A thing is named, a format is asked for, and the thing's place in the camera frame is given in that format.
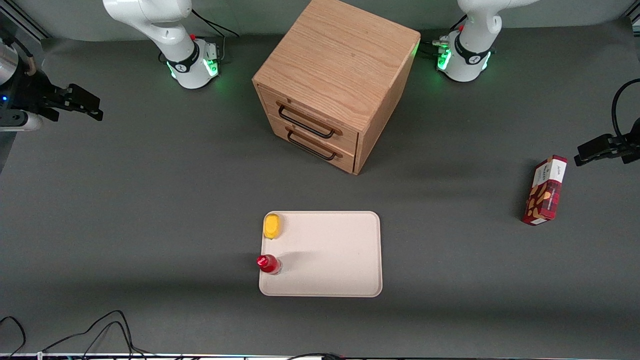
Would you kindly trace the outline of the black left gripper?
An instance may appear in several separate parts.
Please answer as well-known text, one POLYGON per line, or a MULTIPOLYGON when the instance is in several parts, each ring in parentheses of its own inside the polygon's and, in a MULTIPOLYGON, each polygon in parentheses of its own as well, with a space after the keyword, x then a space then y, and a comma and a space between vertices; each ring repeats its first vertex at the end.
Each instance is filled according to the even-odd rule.
POLYGON ((631 164, 640 159, 640 118, 634 121, 629 133, 617 135, 621 138, 624 150, 619 152, 618 138, 610 133, 602 134, 594 139, 578 146, 578 155, 574 156, 574 163, 578 167, 585 166, 590 162, 603 160, 606 158, 619 158, 623 164, 631 164))

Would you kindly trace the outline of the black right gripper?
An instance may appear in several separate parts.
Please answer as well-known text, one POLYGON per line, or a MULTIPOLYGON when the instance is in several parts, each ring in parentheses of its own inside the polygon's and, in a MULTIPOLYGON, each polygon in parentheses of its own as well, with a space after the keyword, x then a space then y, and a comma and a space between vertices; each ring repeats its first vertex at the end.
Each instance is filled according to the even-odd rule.
POLYGON ((33 75, 18 72, 1 84, 2 125, 41 125, 45 120, 59 121, 58 110, 78 112, 96 121, 103 120, 100 98, 71 83, 62 89, 39 71, 33 75))

